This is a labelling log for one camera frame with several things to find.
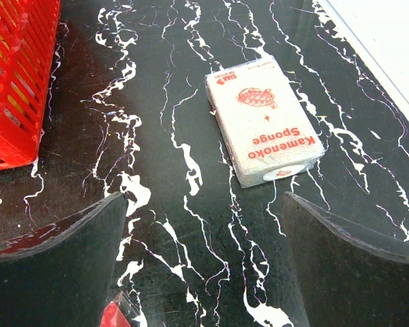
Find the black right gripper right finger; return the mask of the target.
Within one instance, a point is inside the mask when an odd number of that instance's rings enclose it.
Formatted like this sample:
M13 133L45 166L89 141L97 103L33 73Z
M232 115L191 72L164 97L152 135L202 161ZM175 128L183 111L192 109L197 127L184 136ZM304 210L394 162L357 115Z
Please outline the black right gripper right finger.
M291 192L282 209L311 326L409 326L409 243Z

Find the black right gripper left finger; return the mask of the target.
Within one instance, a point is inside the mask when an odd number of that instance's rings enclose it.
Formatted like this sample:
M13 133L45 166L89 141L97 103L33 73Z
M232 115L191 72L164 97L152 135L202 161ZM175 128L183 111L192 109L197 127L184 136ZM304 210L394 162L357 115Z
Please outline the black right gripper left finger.
M0 326L99 326L127 206L116 192L0 243Z

